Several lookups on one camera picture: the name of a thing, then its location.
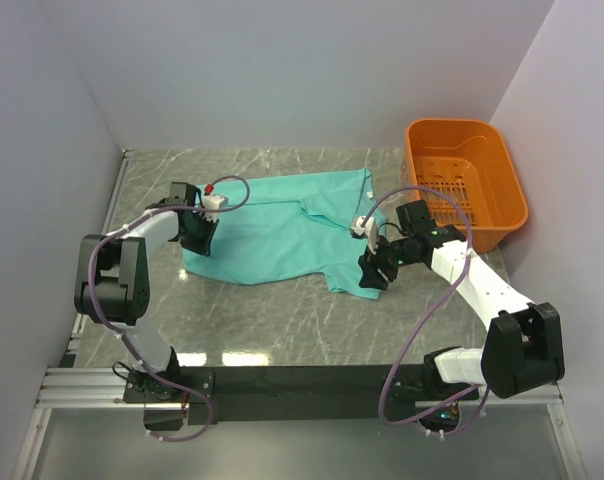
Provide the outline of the teal t shirt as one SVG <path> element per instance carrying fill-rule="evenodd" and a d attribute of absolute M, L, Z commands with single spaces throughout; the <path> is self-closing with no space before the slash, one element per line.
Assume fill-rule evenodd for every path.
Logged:
<path fill-rule="evenodd" d="M 184 251 L 187 272 L 240 285 L 320 273 L 332 293 L 379 297 L 359 285 L 366 242 L 349 232 L 376 202 L 370 170 L 224 181 L 214 190 L 232 209 L 219 217 L 209 256 Z"/>

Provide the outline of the orange plastic basket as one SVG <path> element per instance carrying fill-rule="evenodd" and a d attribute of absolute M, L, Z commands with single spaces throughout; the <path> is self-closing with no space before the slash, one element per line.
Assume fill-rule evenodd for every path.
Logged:
<path fill-rule="evenodd" d="M 407 127 L 405 139 L 405 182 L 453 199 L 471 223 L 477 253 L 493 250 L 526 223 L 528 205 L 495 127 L 480 120 L 425 118 Z"/>

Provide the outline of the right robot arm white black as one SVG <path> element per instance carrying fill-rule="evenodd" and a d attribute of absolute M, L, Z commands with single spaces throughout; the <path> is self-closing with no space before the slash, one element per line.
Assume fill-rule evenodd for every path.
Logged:
<path fill-rule="evenodd" d="M 486 329 L 482 347 L 449 347 L 425 356 L 421 387 L 442 399 L 456 384 L 488 387 L 500 398 L 561 380 L 565 362 L 558 311 L 518 293 L 468 245 L 453 225 L 439 226 L 425 201 L 397 207 L 401 238 L 390 241 L 376 220 L 360 216 L 351 233 L 367 242 L 358 259 L 360 287 L 384 291 L 400 267 L 423 264 L 454 286 Z"/>

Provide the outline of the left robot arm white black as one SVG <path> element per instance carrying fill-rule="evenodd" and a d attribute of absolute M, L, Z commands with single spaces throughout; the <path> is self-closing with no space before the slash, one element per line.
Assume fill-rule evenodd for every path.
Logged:
<path fill-rule="evenodd" d="M 78 313 L 105 326 L 128 350 L 125 380 L 131 389 L 161 402 L 198 396 L 187 384 L 177 354 L 160 336 L 147 313 L 149 258 L 169 242 L 208 256 L 228 199 L 174 182 L 166 198 L 149 205 L 130 224 L 105 235 L 87 235 L 80 244 L 74 292 Z"/>

